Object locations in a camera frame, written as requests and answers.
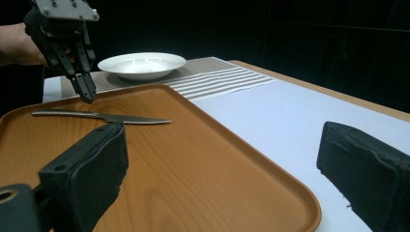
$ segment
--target striped placemat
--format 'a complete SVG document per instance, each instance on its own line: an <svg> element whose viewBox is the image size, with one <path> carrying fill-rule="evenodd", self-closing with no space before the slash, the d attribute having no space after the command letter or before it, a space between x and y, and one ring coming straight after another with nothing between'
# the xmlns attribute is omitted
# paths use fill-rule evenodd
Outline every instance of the striped placemat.
<svg viewBox="0 0 410 232"><path fill-rule="evenodd" d="M165 84L192 102L278 81L271 76L236 66L216 57L188 60L187 64L155 82L135 82L108 72L91 73L97 92L148 83ZM63 98L77 96L70 81L61 77Z"/></svg>

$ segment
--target knife handle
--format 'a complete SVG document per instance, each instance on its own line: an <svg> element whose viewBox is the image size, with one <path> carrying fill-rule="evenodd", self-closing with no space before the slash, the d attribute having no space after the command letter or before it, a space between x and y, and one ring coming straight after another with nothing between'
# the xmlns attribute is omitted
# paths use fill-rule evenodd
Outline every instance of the knife handle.
<svg viewBox="0 0 410 232"><path fill-rule="evenodd" d="M99 118L96 112L67 110L67 109L38 109L31 113L33 116L73 116L85 118Z"/></svg>

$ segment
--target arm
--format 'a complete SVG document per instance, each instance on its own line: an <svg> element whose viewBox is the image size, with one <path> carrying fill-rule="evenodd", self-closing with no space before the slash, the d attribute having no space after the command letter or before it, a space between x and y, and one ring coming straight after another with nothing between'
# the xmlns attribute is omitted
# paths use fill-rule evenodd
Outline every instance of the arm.
<svg viewBox="0 0 410 232"><path fill-rule="evenodd" d="M24 23L0 26L0 67L10 64L46 66L44 56L24 30Z"/></svg>

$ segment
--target serrated knife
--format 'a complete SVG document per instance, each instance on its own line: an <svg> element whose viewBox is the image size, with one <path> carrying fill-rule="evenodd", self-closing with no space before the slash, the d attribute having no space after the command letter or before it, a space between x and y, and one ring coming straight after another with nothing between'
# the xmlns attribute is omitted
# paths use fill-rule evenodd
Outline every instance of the serrated knife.
<svg viewBox="0 0 410 232"><path fill-rule="evenodd" d="M118 114L104 114L93 111L79 111L79 110L67 110L67 109L38 109L31 112L33 116L68 116L68 117L82 117L82 118L94 118L103 119L108 123L123 122L124 124L166 124L170 123L169 119L159 118L144 118L137 116L127 116Z"/></svg>

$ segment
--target wooden tray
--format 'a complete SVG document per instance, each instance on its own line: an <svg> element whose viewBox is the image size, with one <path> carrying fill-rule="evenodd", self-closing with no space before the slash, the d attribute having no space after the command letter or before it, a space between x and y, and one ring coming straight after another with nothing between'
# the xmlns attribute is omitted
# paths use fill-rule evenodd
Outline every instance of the wooden tray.
<svg viewBox="0 0 410 232"><path fill-rule="evenodd" d="M126 125L130 169L95 231L313 231L312 192L164 85L31 105L0 121L0 187L39 184L38 171L104 121L32 117L37 108L169 118Z"/></svg>

